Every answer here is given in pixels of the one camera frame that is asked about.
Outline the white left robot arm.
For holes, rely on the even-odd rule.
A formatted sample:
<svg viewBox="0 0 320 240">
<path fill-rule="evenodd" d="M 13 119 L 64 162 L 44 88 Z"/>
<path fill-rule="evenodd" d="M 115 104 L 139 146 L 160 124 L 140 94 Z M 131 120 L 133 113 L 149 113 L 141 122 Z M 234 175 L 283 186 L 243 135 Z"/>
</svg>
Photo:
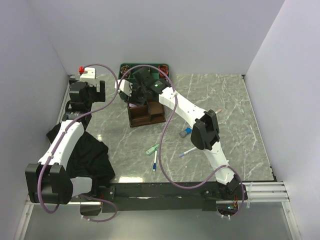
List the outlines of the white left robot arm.
<svg viewBox="0 0 320 240">
<path fill-rule="evenodd" d="M 92 176 L 72 177 L 67 173 L 67 165 L 91 120 L 93 103 L 106 100 L 105 82 L 101 80 L 96 86 L 90 86 L 88 82 L 74 81 L 68 92 L 69 101 L 56 137 L 43 157 L 25 169 L 32 203 L 65 205 L 80 194 L 88 201 L 94 201 L 100 195 L 100 188 L 93 184 Z"/>
</svg>

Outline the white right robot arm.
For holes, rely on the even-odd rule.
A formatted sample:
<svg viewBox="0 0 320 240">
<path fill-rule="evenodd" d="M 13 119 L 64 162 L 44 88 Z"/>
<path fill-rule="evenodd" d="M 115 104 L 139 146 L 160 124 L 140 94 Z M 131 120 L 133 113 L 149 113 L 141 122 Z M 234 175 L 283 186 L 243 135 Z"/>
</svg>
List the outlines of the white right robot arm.
<svg viewBox="0 0 320 240">
<path fill-rule="evenodd" d="M 172 110 L 191 127 L 192 144 L 203 151 L 211 164 L 215 176 L 220 183 L 219 193 L 224 199 L 231 199 L 237 193 L 241 183 L 239 175 L 233 170 L 222 150 L 217 111 L 204 110 L 183 97 L 174 87 L 169 76 L 162 70 L 147 64 L 140 64 L 129 69 L 137 81 L 132 92 L 145 100 L 153 99 Z"/>
</svg>

